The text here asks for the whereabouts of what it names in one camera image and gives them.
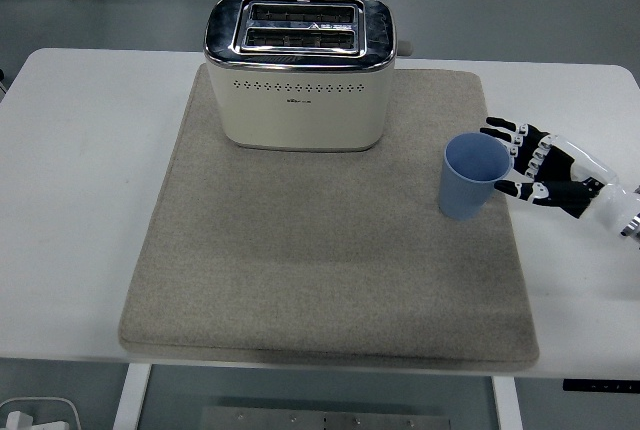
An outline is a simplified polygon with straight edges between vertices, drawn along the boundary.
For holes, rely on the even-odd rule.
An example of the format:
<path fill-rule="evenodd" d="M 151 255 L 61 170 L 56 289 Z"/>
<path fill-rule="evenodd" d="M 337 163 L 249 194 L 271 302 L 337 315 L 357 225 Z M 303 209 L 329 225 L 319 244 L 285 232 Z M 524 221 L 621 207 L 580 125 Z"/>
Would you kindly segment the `white and black hand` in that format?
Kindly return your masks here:
<path fill-rule="evenodd" d="M 639 193 L 626 191 L 616 173 L 597 158 L 565 137 L 527 123 L 488 117 L 481 132 L 502 143 L 513 169 L 524 178 L 499 180 L 496 190 L 594 221 L 621 238 L 639 239 Z"/>

